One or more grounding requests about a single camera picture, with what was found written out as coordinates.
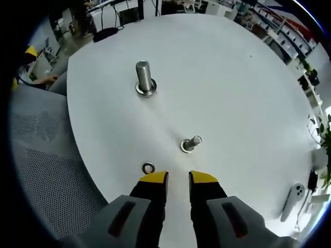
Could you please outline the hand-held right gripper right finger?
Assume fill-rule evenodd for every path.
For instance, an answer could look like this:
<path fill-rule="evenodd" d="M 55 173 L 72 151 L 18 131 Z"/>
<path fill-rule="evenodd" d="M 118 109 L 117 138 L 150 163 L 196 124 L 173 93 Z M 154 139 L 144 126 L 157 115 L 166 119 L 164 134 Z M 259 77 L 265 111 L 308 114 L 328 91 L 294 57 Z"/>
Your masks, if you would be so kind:
<path fill-rule="evenodd" d="M 263 217 L 236 196 L 227 196 L 210 174 L 190 171 L 191 220 L 198 247 L 287 247 Z"/>

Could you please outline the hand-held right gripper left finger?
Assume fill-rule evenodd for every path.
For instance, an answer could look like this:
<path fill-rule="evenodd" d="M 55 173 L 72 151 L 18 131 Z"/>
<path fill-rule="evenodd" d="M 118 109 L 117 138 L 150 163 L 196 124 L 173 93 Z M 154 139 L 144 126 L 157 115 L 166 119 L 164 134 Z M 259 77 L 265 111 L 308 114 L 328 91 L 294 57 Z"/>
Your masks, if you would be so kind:
<path fill-rule="evenodd" d="M 129 195 L 121 195 L 79 234 L 83 247 L 158 247 L 165 219 L 166 171 L 142 177 Z"/>

